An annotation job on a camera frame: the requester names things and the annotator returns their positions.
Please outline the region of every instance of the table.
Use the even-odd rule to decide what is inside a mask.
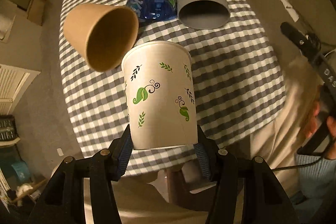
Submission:
[[[71,123],[84,157],[109,146],[128,124],[120,66],[95,72],[66,41],[64,20],[81,3],[125,5],[127,0],[63,0],[59,57]],[[285,102],[283,76],[265,31],[246,0],[227,0],[224,27],[195,30],[177,19],[141,26],[136,45],[179,43],[191,54],[198,124],[220,148],[273,120]],[[195,159],[192,145],[132,152],[125,175],[137,175]]]

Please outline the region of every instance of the person's hand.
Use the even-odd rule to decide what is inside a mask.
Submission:
[[[308,119],[307,125],[304,128],[304,134],[306,138],[310,138],[317,131],[316,116],[319,114],[319,112],[320,112],[320,102],[318,100],[315,100],[313,103],[312,110],[310,112],[310,117]],[[329,129],[331,136],[335,138],[336,137],[336,120],[331,116],[327,118],[327,127]],[[327,152],[325,158],[329,160],[336,160],[336,143]]]
[[[327,118],[327,126],[331,136],[336,138],[336,120],[333,117],[329,116]],[[330,148],[325,157],[329,160],[336,160],[336,143]]]

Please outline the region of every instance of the cup rim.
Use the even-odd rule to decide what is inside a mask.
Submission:
[[[138,17],[137,17],[137,15],[135,14],[135,12],[134,12],[131,8],[129,8],[129,7],[125,6],[125,5],[116,5],[116,6],[114,6],[114,5],[107,5],[107,6],[110,6],[111,9],[107,10],[106,13],[104,13],[104,14],[97,20],[97,22],[95,22],[95,24],[92,26],[92,28],[90,29],[90,32],[89,32],[89,36],[88,36],[88,38],[86,39],[86,45],[85,45],[85,61],[86,61],[87,65],[88,65],[91,69],[93,69],[93,70],[95,70],[95,71],[97,71],[97,72],[105,72],[105,71],[109,71],[109,70],[112,70],[112,69],[114,69],[114,68],[116,68],[116,67],[118,67],[118,66],[120,65],[120,58],[119,58],[119,59],[118,59],[118,62],[115,62],[114,64],[112,64],[112,65],[110,66],[109,69],[104,70],[104,71],[100,71],[100,70],[97,70],[96,68],[94,68],[94,67],[91,65],[91,63],[90,63],[90,61],[89,61],[89,58],[88,58],[88,55],[87,55],[87,54],[88,54],[89,41],[90,41],[92,32],[93,32],[94,28],[99,24],[99,22],[100,22],[105,16],[107,16],[109,13],[111,13],[111,12],[117,10],[117,9],[123,9],[123,10],[128,10],[128,11],[132,12],[133,17],[134,17],[134,20],[136,21],[136,26],[135,26],[134,29],[131,30],[131,32],[134,33],[134,34],[133,34],[133,36],[131,37],[131,39],[132,39],[132,43],[128,43],[128,44],[130,45],[130,49],[132,49],[132,47],[133,47],[134,44],[136,43],[136,41],[137,41],[137,36],[138,36],[138,32],[139,32],[139,22],[138,22]],[[126,50],[126,51],[129,51],[130,49],[129,49],[129,46],[128,46],[128,47],[125,47],[125,50]]]
[[[133,53],[134,51],[138,50],[138,49],[141,48],[141,47],[145,47],[145,46],[149,46],[149,45],[153,45],[153,44],[166,44],[166,45],[171,45],[171,46],[175,46],[175,47],[180,48],[181,50],[183,50],[183,51],[188,55],[189,60],[190,60],[190,64],[192,64],[191,55],[190,55],[190,53],[188,52],[188,50],[187,50],[185,47],[181,46],[180,44],[171,42],[171,41],[157,40],[157,41],[145,42],[145,43],[143,43],[143,44],[141,44],[141,45],[138,45],[138,46],[133,47],[130,51],[128,51],[128,52],[125,54],[123,60],[121,61],[121,70],[124,71],[125,61],[126,61],[127,57],[128,57],[131,53]]]

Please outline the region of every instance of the person's arm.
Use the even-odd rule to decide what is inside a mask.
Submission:
[[[327,126],[331,135],[336,137],[336,121],[328,117]],[[315,133],[316,128],[312,126],[312,131],[307,136]],[[295,155],[296,164],[308,164],[318,160],[319,156]],[[328,151],[326,158],[318,163],[304,168],[299,168],[299,179],[301,192],[306,198],[323,198],[329,190],[336,177],[336,144]]]

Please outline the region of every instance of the wooden chair leg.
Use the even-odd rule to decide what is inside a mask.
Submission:
[[[188,190],[182,170],[173,172],[167,169],[166,174],[170,203],[193,211],[208,212],[210,210],[216,187],[192,194]]]

